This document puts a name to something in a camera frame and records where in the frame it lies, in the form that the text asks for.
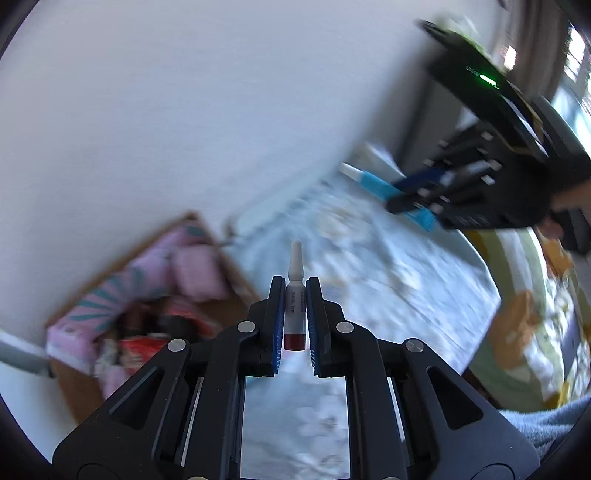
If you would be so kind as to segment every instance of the patterned tablecloth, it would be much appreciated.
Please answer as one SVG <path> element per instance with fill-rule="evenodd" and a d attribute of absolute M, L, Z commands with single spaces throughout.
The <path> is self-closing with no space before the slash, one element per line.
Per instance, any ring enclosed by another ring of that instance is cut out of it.
<path fill-rule="evenodd" d="M 306 277 L 320 278 L 345 318 L 377 338 L 420 338 L 456 371 L 467 367 L 499 295 L 460 232 L 424 232 L 337 174 L 226 252 L 266 298 L 273 275 L 287 278 L 295 239 Z M 249 382 L 243 442 L 242 476 L 347 477 L 344 379 L 319 380 L 309 352 L 284 351 L 279 375 Z"/>

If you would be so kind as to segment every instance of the pink fabric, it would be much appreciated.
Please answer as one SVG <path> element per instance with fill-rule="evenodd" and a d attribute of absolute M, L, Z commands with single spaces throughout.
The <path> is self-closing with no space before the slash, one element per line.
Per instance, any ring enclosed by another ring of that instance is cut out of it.
<path fill-rule="evenodd" d="M 90 364 L 92 372 L 96 359 L 94 340 L 106 332 L 134 300 L 172 294 L 176 286 L 171 263 L 174 252 L 206 241 L 205 231 L 195 220 L 187 220 L 162 235 L 123 270 L 88 292 L 48 329 L 47 353 L 85 373 Z"/>
<path fill-rule="evenodd" d="M 110 365 L 105 371 L 102 382 L 99 382 L 103 399 L 109 398 L 128 378 L 129 375 L 123 365 Z"/>
<path fill-rule="evenodd" d="M 173 269 L 180 291 L 192 300 L 223 300 L 228 297 L 215 250 L 210 245 L 178 249 L 173 255 Z"/>
<path fill-rule="evenodd" d="M 97 357 L 94 339 L 93 329 L 59 321 L 47 329 L 46 350 L 49 356 L 90 375 Z"/>

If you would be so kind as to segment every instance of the red package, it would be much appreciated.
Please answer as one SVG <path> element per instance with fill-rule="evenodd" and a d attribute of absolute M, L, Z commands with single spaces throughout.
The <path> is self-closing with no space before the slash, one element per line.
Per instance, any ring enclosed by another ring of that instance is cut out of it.
<path fill-rule="evenodd" d="M 166 338 L 145 336 L 119 340 L 122 351 L 121 364 L 129 375 L 133 375 L 167 343 Z"/>

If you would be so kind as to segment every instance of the black gripper frame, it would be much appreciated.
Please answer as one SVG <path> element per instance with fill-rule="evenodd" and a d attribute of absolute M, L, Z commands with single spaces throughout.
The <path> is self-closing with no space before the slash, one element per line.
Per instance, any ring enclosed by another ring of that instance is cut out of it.
<path fill-rule="evenodd" d="M 352 479 L 513 480 L 537 469 L 533 445 L 426 344 L 378 340 L 322 298 L 318 278 L 306 290 L 314 373 L 346 380 Z"/>
<path fill-rule="evenodd" d="M 162 348 L 58 445 L 54 467 L 67 480 L 239 479 L 245 377 L 277 373 L 284 292 L 273 277 L 253 330 Z"/>
<path fill-rule="evenodd" d="M 277 373 L 284 291 L 274 277 L 269 298 L 249 309 L 254 329 L 241 322 L 163 348 L 59 444 L 57 471 L 239 480 L 245 377 Z M 307 307 L 315 374 L 346 379 L 352 479 L 513 480 L 537 468 L 533 445 L 420 340 L 377 340 L 347 322 L 318 278 L 307 282 Z"/>

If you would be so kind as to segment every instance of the pink cushion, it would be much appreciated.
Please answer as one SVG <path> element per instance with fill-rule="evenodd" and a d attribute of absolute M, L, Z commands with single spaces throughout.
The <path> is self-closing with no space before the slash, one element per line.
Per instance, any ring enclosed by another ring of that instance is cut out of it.
<path fill-rule="evenodd" d="M 224 300 L 228 297 L 215 250 L 210 245 L 178 249 L 173 255 L 173 270 L 181 293 L 193 301 Z"/>

